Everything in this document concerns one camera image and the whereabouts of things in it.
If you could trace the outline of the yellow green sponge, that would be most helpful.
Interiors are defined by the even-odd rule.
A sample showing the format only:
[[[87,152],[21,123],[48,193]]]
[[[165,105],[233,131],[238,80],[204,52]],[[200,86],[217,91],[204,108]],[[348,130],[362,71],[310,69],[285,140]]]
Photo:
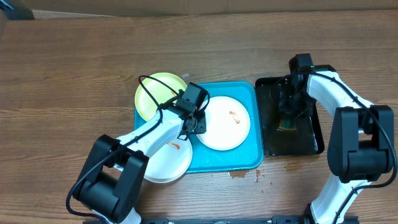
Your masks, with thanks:
[[[281,118],[278,124],[278,129],[282,131],[293,131],[297,129],[297,125],[294,119]]]

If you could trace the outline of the white plate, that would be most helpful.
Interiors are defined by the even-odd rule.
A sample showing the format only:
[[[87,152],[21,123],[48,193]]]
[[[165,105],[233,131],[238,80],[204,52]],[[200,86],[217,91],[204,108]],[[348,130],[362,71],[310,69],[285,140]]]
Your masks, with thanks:
[[[144,178],[157,184],[165,184],[186,173],[193,157],[190,140],[176,139],[161,147],[150,159]]]
[[[234,98],[216,96],[205,109],[206,132],[197,138],[210,149],[227,151],[247,138],[251,122],[247,109]]]

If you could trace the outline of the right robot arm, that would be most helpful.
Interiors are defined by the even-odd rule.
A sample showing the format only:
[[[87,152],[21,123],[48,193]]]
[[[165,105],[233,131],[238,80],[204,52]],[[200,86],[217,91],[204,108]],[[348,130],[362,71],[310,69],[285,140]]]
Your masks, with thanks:
[[[290,65],[279,86],[279,113],[296,118],[318,101],[333,118],[327,161],[331,174],[310,203],[310,223],[343,223],[364,189],[391,185],[397,177],[394,112],[374,105],[343,83],[330,65]]]

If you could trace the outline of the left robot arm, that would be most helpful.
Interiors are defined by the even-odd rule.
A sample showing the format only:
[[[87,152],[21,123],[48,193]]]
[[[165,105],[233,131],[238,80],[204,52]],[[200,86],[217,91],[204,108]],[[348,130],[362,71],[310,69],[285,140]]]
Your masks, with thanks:
[[[83,215],[72,210],[70,200],[74,198],[92,211],[89,217],[101,223],[127,220],[138,200],[150,157],[168,142],[204,133],[204,121],[204,110],[195,105],[161,105],[151,120],[133,132],[118,138],[100,136],[67,195],[67,210]]]

